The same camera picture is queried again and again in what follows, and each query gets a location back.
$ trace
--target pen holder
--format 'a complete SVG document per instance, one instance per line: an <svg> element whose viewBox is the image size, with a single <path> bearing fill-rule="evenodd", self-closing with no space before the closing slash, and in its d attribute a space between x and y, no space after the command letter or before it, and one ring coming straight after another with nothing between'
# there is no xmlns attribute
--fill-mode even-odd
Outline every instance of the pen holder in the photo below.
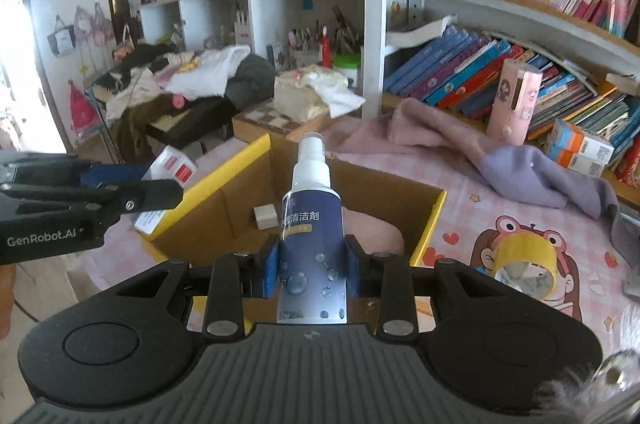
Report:
<svg viewBox="0 0 640 424"><path fill-rule="evenodd" d="M302 69L303 67L308 67L309 65L316 65L320 61L320 53L319 49L311 49L311 50L295 50L289 48L289 59L290 59L290 68L294 69Z"/></svg>
<svg viewBox="0 0 640 424"><path fill-rule="evenodd" d="M524 144L536 108L542 74L532 65L505 60L486 134L514 146Z"/></svg>

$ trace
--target spray bottle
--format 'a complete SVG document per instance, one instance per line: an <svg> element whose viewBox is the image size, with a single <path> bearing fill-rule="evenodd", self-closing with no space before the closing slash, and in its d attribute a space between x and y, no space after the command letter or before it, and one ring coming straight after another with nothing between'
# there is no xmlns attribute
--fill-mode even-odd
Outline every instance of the spray bottle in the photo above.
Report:
<svg viewBox="0 0 640 424"><path fill-rule="evenodd" d="M306 133L282 199L278 323L347 322L343 238L342 201L331 189L324 139Z"/></svg>

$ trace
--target pink towel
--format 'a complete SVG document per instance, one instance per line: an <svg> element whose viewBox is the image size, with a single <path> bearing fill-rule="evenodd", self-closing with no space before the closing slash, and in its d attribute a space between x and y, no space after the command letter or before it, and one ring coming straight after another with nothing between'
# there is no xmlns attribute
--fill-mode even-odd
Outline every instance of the pink towel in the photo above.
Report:
<svg viewBox="0 0 640 424"><path fill-rule="evenodd" d="M602 220L611 243L626 261L640 263L640 242L620 218L611 185L556 164L533 146L495 141L464 121L420 103L403 100L393 115L358 121L342 118L324 134L326 147L338 153L424 153L425 147L454 149L456 169L491 186L510 200L562 209L576 204L594 220Z"/></svg>

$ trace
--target shelf board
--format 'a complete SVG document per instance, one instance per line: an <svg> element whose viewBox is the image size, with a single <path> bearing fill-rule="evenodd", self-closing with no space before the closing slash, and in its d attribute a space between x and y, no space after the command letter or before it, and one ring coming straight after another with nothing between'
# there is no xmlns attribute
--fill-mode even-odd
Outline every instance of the shelf board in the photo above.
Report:
<svg viewBox="0 0 640 424"><path fill-rule="evenodd" d="M382 107L386 110L393 110L398 106L402 99L403 98L396 96L395 94L385 92L382 94ZM480 121L467 119L463 115L455 114L453 112L447 112L447 114L453 115L453 117L460 119L460 121L464 121L467 125L474 127L478 131L486 130L486 125ZM623 204L626 204L633 209L640 210L640 189L633 188L618 181L615 174L608 169L602 173L602 178L611 184L613 191L616 192L618 199Z"/></svg>
<svg viewBox="0 0 640 424"><path fill-rule="evenodd" d="M604 79L607 72L636 74L640 48L589 22L533 0L422 0L425 21L456 14L458 24L502 32L561 54Z"/></svg>

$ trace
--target red and white box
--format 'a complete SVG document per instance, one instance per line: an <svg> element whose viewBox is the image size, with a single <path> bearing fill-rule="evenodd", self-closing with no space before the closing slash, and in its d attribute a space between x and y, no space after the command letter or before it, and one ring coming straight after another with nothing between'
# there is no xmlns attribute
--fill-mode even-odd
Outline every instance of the red and white box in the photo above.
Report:
<svg viewBox="0 0 640 424"><path fill-rule="evenodd" d="M167 146L146 171L142 180L174 179L182 189L197 170L196 164L180 150ZM140 232L150 235L164 217L166 210L146 211L140 213L134 227Z"/></svg>

